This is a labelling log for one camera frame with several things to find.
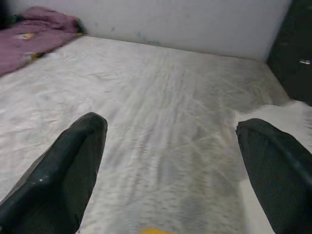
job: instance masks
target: fabric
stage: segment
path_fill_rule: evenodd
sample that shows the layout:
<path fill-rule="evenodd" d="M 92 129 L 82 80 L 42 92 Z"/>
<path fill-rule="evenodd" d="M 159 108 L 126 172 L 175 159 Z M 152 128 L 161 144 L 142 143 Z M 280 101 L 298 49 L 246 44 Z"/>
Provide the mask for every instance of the fabric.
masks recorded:
<path fill-rule="evenodd" d="M 78 36 L 78 19 L 45 7 L 31 7 L 24 21 L 0 31 L 0 75 L 15 71 Z"/>
<path fill-rule="evenodd" d="M 289 101 L 268 67 L 84 36 L 0 79 L 0 197 L 84 113 L 107 140 L 81 234 L 242 234 L 232 109 Z"/>
<path fill-rule="evenodd" d="M 88 113 L 61 133 L 0 202 L 4 233 L 74 234 L 95 185 L 107 122 Z"/>
<path fill-rule="evenodd" d="M 240 122 L 237 138 L 251 185 L 276 234 L 312 231 L 312 155 L 261 119 Z"/>
<path fill-rule="evenodd" d="M 303 102 L 292 101 L 284 106 L 264 105 L 250 113 L 236 111 L 234 116 L 233 129 L 236 129 L 241 121 L 259 118 L 295 137 L 312 154 L 312 107 Z M 244 210 L 248 214 L 245 216 L 247 229 L 252 234 L 261 234 L 264 230 L 265 233 L 274 233 L 250 184 L 247 172 L 242 175 L 240 190 L 244 197 Z"/>

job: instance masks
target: purple cloth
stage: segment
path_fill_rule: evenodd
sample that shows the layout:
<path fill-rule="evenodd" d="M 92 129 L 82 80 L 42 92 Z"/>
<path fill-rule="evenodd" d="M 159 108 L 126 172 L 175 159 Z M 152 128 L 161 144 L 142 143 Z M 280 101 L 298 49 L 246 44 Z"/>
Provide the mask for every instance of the purple cloth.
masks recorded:
<path fill-rule="evenodd" d="M 78 36 L 78 18 L 46 7 L 34 6 L 22 14 L 24 21 L 0 31 L 0 75 L 31 62 Z"/>

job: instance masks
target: mattress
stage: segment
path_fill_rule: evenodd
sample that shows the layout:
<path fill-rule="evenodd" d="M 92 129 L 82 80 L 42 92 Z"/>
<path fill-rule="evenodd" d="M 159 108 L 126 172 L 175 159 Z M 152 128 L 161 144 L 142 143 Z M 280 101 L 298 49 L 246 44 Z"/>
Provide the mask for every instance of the mattress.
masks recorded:
<path fill-rule="evenodd" d="M 288 101 L 260 62 L 81 37 L 0 79 L 0 199 L 92 111 L 108 132 L 81 234 L 241 234 L 240 152 L 225 126 L 233 110 Z"/>

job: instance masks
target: mattress pattern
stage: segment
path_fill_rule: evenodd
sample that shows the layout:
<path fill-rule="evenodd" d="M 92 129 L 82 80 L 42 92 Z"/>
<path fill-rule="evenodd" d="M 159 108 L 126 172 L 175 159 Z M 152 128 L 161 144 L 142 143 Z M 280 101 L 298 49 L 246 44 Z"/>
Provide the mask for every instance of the mattress pattern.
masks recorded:
<path fill-rule="evenodd" d="M 224 126 L 233 110 L 287 101 L 259 62 L 79 38 L 0 79 L 0 199 L 92 111 L 109 127 L 81 234 L 243 233 L 240 153 Z"/>

